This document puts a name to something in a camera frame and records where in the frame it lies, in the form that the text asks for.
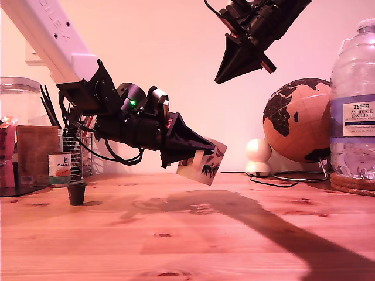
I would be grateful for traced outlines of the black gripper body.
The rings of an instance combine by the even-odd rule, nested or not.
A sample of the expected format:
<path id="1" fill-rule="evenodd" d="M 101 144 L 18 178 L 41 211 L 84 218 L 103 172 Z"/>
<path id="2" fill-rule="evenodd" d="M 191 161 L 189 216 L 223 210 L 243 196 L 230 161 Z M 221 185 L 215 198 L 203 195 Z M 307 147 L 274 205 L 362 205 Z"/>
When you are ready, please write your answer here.
<path id="1" fill-rule="evenodd" d="M 240 47 L 258 57 L 262 68 L 269 73 L 276 70 L 276 66 L 264 54 L 270 46 L 271 22 L 262 16 L 260 10 L 244 10 L 239 6 L 227 6 L 219 11 L 221 21 L 229 28 L 230 35 L 238 40 Z"/>
<path id="2" fill-rule="evenodd" d="M 135 114 L 135 144 L 149 150 L 159 150 L 164 169 L 170 165 L 166 159 L 166 126 L 163 117 L 145 112 Z"/>

